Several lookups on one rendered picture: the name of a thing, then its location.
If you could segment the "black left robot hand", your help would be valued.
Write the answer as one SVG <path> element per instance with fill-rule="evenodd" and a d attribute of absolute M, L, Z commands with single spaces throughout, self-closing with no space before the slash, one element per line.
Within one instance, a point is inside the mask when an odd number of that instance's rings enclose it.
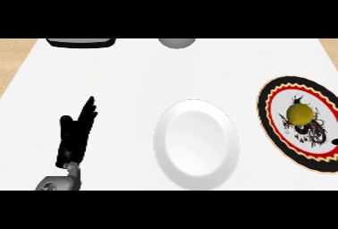
<path fill-rule="evenodd" d="M 63 168 L 69 162 L 81 163 L 95 116 L 94 97 L 89 97 L 82 106 L 78 119 L 73 120 L 67 115 L 58 118 L 60 143 L 56 155 L 57 168 Z"/>

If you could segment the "yellow lemon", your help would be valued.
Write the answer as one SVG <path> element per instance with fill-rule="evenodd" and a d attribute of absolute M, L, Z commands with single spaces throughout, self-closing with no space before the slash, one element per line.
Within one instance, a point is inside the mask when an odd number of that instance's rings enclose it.
<path fill-rule="evenodd" d="M 306 125 L 314 117 L 314 112 L 308 105 L 293 104 L 286 110 L 286 119 L 292 126 Z"/>

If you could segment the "black red patterned plate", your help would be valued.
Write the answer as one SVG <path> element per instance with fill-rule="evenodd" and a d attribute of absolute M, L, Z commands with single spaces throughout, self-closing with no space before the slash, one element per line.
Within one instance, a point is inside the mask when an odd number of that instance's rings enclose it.
<path fill-rule="evenodd" d="M 305 104 L 311 122 L 292 126 L 286 110 Z M 270 80 L 256 96 L 256 116 L 264 133 L 280 153 L 306 170 L 338 174 L 338 97 L 312 80 L 283 76 Z"/>

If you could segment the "plain white plate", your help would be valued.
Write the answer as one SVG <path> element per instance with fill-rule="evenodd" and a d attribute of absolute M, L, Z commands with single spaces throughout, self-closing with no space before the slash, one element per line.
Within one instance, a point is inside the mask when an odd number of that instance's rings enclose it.
<path fill-rule="evenodd" d="M 222 110 L 203 100 L 174 104 L 156 123 L 153 150 L 157 166 L 185 190 L 212 190 L 231 177 L 239 137 Z"/>

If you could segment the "grey round object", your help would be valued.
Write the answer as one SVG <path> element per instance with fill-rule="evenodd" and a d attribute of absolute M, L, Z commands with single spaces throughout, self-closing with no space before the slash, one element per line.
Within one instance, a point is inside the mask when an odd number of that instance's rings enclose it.
<path fill-rule="evenodd" d="M 181 49 L 190 46 L 194 42 L 193 38 L 160 38 L 159 43 L 172 49 Z"/>

